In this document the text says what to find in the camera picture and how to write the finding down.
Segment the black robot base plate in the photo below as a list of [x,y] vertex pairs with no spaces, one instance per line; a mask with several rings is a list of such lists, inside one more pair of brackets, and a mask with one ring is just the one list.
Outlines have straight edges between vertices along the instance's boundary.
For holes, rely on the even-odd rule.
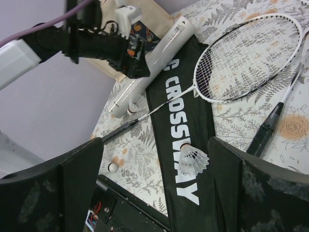
[[85,232],[169,232],[168,217],[104,175],[98,176]]

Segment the white shuttlecock tube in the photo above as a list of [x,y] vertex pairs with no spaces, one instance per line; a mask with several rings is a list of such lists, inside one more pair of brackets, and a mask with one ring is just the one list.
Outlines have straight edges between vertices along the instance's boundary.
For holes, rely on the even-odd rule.
[[120,91],[107,105],[108,112],[116,118],[126,114],[129,100],[136,94],[142,94],[160,72],[175,57],[184,44],[194,35],[195,26],[180,16],[158,45],[147,55],[146,62],[150,76],[139,79],[127,79]]

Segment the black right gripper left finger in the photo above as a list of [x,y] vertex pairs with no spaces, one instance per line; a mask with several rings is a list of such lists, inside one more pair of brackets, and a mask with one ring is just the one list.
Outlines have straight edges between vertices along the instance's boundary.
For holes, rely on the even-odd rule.
[[0,180],[2,232],[81,232],[103,153],[94,138]]

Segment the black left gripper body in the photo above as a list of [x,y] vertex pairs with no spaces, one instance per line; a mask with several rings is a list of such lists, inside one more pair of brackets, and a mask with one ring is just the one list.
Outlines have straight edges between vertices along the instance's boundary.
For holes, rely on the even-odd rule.
[[73,16],[64,20],[62,53],[77,64],[79,58],[105,60],[114,70],[130,79],[150,76],[143,39],[137,40],[133,55],[128,54],[129,39],[118,34],[117,23],[108,20],[102,27],[102,9],[92,0]]

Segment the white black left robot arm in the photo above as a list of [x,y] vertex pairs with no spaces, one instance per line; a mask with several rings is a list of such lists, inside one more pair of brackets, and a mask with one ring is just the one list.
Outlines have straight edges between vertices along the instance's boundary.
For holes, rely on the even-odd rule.
[[61,52],[75,64],[80,58],[106,60],[130,79],[150,76],[145,59],[145,41],[138,39],[129,54],[131,27],[141,20],[139,7],[116,3],[115,20],[105,31],[99,0],[68,0],[66,12],[49,22],[14,34],[0,43],[0,87],[10,83]]

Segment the white shuttlecock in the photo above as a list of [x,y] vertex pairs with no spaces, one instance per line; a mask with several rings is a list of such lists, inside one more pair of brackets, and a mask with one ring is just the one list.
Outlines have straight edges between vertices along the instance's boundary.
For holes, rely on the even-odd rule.
[[118,170],[118,165],[108,159],[103,158],[101,161],[98,174],[115,173]]
[[134,113],[143,111],[147,108],[147,100],[141,94],[135,94],[129,100],[129,105],[127,109],[127,113],[132,115]]
[[180,148],[179,172],[183,175],[197,176],[207,169],[210,158],[200,149],[185,143]]

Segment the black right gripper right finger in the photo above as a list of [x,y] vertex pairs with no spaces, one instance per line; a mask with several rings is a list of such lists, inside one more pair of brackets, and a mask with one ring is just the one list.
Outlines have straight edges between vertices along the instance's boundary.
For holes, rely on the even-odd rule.
[[309,176],[249,155],[217,137],[208,141],[226,232],[307,232]]

